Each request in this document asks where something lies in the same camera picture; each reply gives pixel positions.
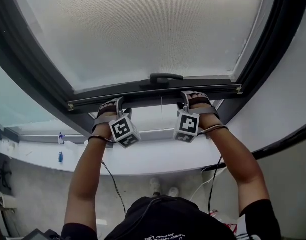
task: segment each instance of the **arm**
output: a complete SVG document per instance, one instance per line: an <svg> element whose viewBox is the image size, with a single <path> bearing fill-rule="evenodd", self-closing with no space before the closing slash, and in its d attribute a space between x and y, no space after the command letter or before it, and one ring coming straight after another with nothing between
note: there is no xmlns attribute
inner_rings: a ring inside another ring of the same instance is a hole
<svg viewBox="0 0 306 240"><path fill-rule="evenodd" d="M109 139L111 131L108 124L100 124L94 134ZM105 146L105 141L92 138L79 159L68 192L64 224L82 224L96 232L95 194Z"/></svg>
<svg viewBox="0 0 306 240"><path fill-rule="evenodd" d="M192 108L209 107L207 104L197 104ZM200 116L200 127L207 129L221 124L213 114ZM209 133L221 153L225 164L237 182L239 211L242 212L251 203L269 199L263 173L252 153L227 129L217 129Z"/></svg>

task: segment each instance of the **shoe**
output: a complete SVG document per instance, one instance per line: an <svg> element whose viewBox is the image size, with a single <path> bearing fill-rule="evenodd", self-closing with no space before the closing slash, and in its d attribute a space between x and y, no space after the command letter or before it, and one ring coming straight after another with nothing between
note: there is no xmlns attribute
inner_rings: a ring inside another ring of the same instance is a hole
<svg viewBox="0 0 306 240"><path fill-rule="evenodd" d="M149 181L150 190L152 196L160 196L161 195L161 185L159 183L158 178L151 178Z"/></svg>
<svg viewBox="0 0 306 240"><path fill-rule="evenodd" d="M178 197L178 194L179 194L179 190L178 188L174 188L174 187L171 187L169 192L168 192L168 196L171 197L171 198L177 198Z"/></svg>

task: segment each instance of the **frosted glass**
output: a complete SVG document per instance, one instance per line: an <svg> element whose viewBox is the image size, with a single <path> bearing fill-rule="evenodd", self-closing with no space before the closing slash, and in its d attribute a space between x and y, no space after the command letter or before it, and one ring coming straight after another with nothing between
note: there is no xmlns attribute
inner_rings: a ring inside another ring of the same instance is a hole
<svg viewBox="0 0 306 240"><path fill-rule="evenodd" d="M16 0L75 91L151 73L229 79L261 0Z"/></svg>
<svg viewBox="0 0 306 240"><path fill-rule="evenodd" d="M47 135L59 131L78 134L24 93L0 68L0 127L19 134Z"/></svg>

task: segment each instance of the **black shirt sleeve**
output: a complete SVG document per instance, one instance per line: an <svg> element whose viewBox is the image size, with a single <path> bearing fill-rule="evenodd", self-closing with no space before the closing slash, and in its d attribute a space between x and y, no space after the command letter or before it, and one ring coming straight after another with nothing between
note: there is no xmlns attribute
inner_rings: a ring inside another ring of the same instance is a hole
<svg viewBox="0 0 306 240"><path fill-rule="evenodd" d="M237 239L243 235L258 236L261 240L281 239L281 232L270 200L259 200L240 214Z"/></svg>
<svg viewBox="0 0 306 240"><path fill-rule="evenodd" d="M97 240L97 235L90 227L77 223L68 223L63 226L62 238L70 237L71 240Z"/></svg>

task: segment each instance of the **hand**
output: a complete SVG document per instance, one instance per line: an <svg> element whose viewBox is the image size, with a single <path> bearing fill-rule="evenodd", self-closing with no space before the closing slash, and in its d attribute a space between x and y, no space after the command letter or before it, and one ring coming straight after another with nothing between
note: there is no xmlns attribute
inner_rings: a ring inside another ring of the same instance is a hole
<svg viewBox="0 0 306 240"><path fill-rule="evenodd" d="M107 106L115 106L115 105L116 105L116 103L113 103L113 102L108 103L108 104L104 105L103 107L101 107L101 109L103 109ZM115 115L116 115L115 112L106 112L106 113L101 114L99 117L101 118L101 117L115 116ZM107 138L107 139L109 139L112 135L111 129L109 128L108 123L101 123L101 124L97 125L93 134L104 137L104 138Z"/></svg>
<svg viewBox="0 0 306 240"><path fill-rule="evenodd" d="M191 94L191 95L188 95L187 96L188 99L193 99L193 98L197 98L197 97L201 97L201 98L205 98L206 95L205 94ZM206 103L198 103L198 104L195 104L193 106L191 106L190 108L191 109L197 109L197 108L210 108L211 106L209 104L206 104ZM214 114L201 114L199 115L199 127L202 128L203 130L207 129L207 128L210 128L212 126L215 126L215 125L221 125L221 121L216 117L216 115Z"/></svg>

